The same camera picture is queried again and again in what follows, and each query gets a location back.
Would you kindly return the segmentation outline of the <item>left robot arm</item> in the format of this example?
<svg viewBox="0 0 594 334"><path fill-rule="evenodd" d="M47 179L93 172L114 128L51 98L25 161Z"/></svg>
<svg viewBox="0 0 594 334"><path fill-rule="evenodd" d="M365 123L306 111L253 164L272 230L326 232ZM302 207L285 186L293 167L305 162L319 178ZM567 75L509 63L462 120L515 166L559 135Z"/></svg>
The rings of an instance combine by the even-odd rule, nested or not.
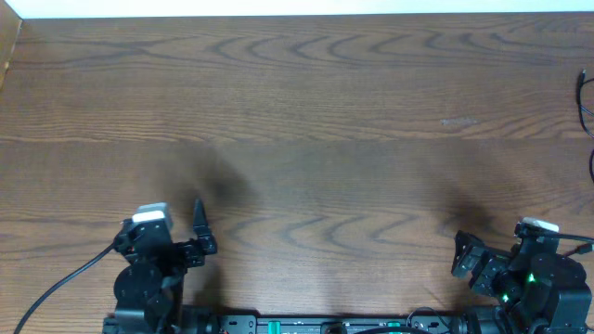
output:
<svg viewBox="0 0 594 334"><path fill-rule="evenodd" d="M173 241L169 205L138 207L123 220L114 249L128 262L117 276L114 317L124 333L179 333L183 323L183 289L187 271L205 265L217 253L201 200L193 209L194 238Z"/></svg>

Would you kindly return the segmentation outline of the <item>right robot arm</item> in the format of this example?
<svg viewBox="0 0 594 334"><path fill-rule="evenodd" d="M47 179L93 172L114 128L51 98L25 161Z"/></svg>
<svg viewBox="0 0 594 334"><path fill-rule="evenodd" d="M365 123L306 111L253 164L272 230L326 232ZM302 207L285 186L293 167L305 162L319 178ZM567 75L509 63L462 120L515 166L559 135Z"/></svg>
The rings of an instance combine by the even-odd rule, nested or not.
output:
<svg viewBox="0 0 594 334"><path fill-rule="evenodd" d="M488 247L463 231L455 236L453 276L471 274L469 288L497 300L455 317L453 333L586 333L593 293L584 266L557 252L562 234L520 227L511 250Z"/></svg>

